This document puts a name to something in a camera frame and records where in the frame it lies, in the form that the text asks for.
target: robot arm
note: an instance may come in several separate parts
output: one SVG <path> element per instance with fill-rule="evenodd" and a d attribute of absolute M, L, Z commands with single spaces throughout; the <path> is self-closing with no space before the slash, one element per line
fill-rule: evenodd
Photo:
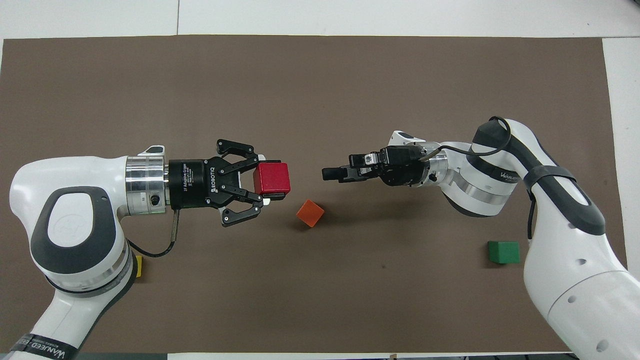
<path fill-rule="evenodd" d="M 323 169 L 325 180 L 374 177 L 390 186 L 438 186 L 473 217 L 497 215 L 523 179 L 538 205 L 524 267 L 534 305 L 581 359 L 640 357 L 640 283 L 613 254 L 601 212 L 528 127 L 493 117 L 472 144 L 394 131 L 380 152 Z"/>
<path fill-rule="evenodd" d="M 228 140 L 218 140 L 217 150 L 210 159 L 165 163 L 164 147 L 155 145 L 137 156 L 55 158 L 22 167 L 10 190 L 11 209 L 27 231 L 33 261 L 56 290 L 7 359 L 72 359 L 100 316 L 131 287 L 137 262 L 129 245 L 148 256 L 165 255 L 176 240 L 181 209 L 219 209 L 226 227 L 257 217 L 289 191 L 286 164 L 270 175 L 287 186 L 250 192 L 240 173 L 256 169 L 259 178 L 261 164 L 279 161 Z M 229 163 L 228 154 L 244 160 Z M 233 201 L 251 207 L 236 213 L 227 209 Z M 151 254 L 124 236 L 123 217 L 164 213 L 169 205 L 174 218 L 167 250 Z"/>

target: green cube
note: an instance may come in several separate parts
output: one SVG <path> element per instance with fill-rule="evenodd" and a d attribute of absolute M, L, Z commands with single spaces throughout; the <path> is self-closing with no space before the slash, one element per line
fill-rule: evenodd
<path fill-rule="evenodd" d="M 515 241 L 489 241 L 489 260 L 498 264 L 519 264 L 520 244 Z"/>

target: brown mat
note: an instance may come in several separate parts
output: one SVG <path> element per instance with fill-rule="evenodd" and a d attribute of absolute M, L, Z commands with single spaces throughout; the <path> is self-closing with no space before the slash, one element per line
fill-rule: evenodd
<path fill-rule="evenodd" d="M 18 168 L 58 156 L 209 158 L 217 138 L 289 164 L 292 192 L 222 228 L 184 211 L 179 240 L 97 324 L 88 352 L 566 350 L 532 305 L 522 185 L 497 217 L 465 217 L 437 188 L 322 182 L 320 169 L 405 130 L 470 141 L 492 115 L 527 124 L 578 178 L 625 262 L 600 39 L 184 36 L 5 40 L 0 76 L 0 349 L 52 289 L 8 206 Z M 305 199 L 326 210 L 309 229 Z M 153 251 L 171 215 L 128 218 Z"/>

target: orange cube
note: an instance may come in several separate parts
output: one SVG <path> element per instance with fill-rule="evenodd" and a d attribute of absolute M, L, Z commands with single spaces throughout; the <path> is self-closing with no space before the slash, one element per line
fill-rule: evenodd
<path fill-rule="evenodd" d="M 305 222 L 305 224 L 309 225 L 309 227 L 316 226 L 316 223 L 322 215 L 324 214 L 324 210 L 319 207 L 315 202 L 311 200 L 305 201 L 296 216 Z"/>

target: black strap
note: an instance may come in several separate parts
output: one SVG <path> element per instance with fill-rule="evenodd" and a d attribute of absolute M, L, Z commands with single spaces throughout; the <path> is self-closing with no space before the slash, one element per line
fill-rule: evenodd
<path fill-rule="evenodd" d="M 533 238 L 531 228 L 533 224 L 533 211 L 536 209 L 536 197 L 531 192 L 531 187 L 545 176 L 566 177 L 567 179 L 571 179 L 573 182 L 575 182 L 575 177 L 571 172 L 569 172 L 569 170 L 563 167 L 557 167 L 557 166 L 551 166 L 551 165 L 540 165 L 540 166 L 534 167 L 522 179 L 524 182 L 524 185 L 527 187 L 527 193 L 529 194 L 529 198 L 531 199 L 531 207 L 529 208 L 529 219 L 527 221 L 527 237 L 530 240 Z"/>
<path fill-rule="evenodd" d="M 72 345 L 36 334 L 22 335 L 11 351 L 28 352 L 54 360 L 73 359 L 78 353 L 78 349 Z"/>

